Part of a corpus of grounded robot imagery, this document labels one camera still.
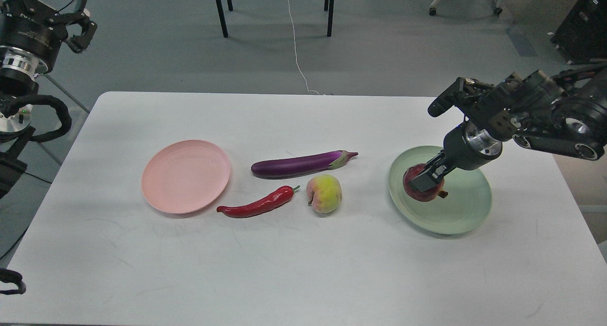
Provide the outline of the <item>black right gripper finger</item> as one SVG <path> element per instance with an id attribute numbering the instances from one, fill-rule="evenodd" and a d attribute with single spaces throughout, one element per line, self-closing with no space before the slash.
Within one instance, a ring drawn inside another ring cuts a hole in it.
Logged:
<path id="1" fill-rule="evenodd" d="M 408 181 L 410 188 L 418 192 L 439 192 L 444 186 L 444 175 L 434 168 L 425 165 L 411 167 L 412 178 Z"/>
<path id="2" fill-rule="evenodd" d="M 441 150 L 438 155 L 427 162 L 425 166 L 427 168 L 436 169 L 437 173 L 442 173 L 444 177 L 451 172 L 451 164 L 449 163 L 446 151 L 444 150 Z"/>

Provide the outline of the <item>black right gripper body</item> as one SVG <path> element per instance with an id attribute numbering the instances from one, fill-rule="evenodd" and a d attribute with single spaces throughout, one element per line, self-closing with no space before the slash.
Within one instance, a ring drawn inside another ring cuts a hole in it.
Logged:
<path id="1" fill-rule="evenodd" d="M 503 142 L 490 136 L 487 130 L 463 122 L 443 140 L 444 165 L 472 171 L 497 159 L 502 150 Z"/>

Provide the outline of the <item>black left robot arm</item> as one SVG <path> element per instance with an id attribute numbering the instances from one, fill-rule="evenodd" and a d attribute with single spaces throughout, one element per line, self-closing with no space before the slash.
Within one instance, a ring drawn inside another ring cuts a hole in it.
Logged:
<path id="1" fill-rule="evenodd" d="M 39 93 L 37 76 L 48 75 L 62 45 L 80 54 L 90 45 L 97 24 L 85 8 L 88 0 L 76 0 L 72 12 L 62 13 L 41 0 L 1 2 L 1 142 L 10 147 L 1 152 L 1 195 L 5 196 L 28 170 L 20 154 L 29 142 L 45 143 L 69 132 L 72 118 L 67 105 L 52 95 Z M 35 134 L 32 108 L 47 106 L 55 111 L 59 127 Z"/>

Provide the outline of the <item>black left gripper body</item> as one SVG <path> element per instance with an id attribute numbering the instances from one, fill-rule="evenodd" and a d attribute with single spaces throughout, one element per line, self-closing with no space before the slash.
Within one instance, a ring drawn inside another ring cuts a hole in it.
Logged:
<path id="1" fill-rule="evenodd" d="M 1 14 L 1 67 L 25 75 L 46 74 L 54 69 L 61 34 L 24 14 Z"/>

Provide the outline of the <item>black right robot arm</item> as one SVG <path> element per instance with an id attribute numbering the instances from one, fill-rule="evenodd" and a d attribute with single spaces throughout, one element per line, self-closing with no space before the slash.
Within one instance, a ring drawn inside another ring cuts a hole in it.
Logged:
<path id="1" fill-rule="evenodd" d="M 497 159 L 509 140 L 525 149 L 589 161 L 606 147 L 606 65 L 594 64 L 548 76 L 512 73 L 499 84 L 458 77 L 429 105 L 438 117 L 456 107 L 461 124 L 442 150 L 404 181 L 414 192 L 438 187 L 454 169 L 472 171 Z"/>

